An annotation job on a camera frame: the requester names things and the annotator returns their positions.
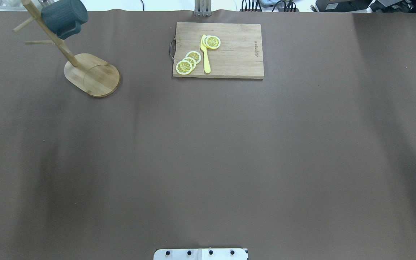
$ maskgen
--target dark green mug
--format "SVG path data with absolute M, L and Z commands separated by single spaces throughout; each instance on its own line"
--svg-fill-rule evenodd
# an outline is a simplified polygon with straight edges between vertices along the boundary
M 81 31 L 88 11 L 80 0 L 60 0 L 41 9 L 41 18 L 49 30 L 65 40 Z

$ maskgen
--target mug handle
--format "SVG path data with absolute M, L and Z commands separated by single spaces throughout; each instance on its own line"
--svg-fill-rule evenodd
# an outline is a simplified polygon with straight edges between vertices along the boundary
M 81 24 L 78 21 L 75 21 L 75 28 L 73 28 L 69 31 L 66 31 L 65 33 L 63 33 L 61 35 L 58 35 L 58 36 L 59 36 L 60 39 L 65 40 L 68 37 L 79 33 L 80 31 L 81 31 Z

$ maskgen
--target wooden base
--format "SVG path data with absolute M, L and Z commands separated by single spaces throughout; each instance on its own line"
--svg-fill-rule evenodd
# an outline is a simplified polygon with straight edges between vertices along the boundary
M 120 83 L 117 68 L 89 53 L 75 55 L 79 66 L 65 64 L 65 77 L 90 96 L 101 98 L 112 94 Z

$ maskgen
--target cutting board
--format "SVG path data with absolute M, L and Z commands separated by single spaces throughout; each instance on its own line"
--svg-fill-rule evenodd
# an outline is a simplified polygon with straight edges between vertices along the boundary
M 203 70 L 202 35 L 215 35 L 221 39 L 218 49 L 208 49 L 211 73 Z M 263 40 L 261 25 L 246 23 L 183 23 L 176 25 L 176 50 L 173 76 L 195 78 L 263 79 Z M 198 51 L 202 60 L 188 75 L 176 72 L 176 64 L 189 51 Z

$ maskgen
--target brown table surface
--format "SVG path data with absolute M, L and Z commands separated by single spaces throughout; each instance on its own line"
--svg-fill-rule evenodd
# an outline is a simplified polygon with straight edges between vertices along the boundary
M 416 14 L 90 13 L 95 99 L 0 12 L 0 259 L 416 260 Z M 178 21 L 260 23 L 264 80 L 173 78 Z

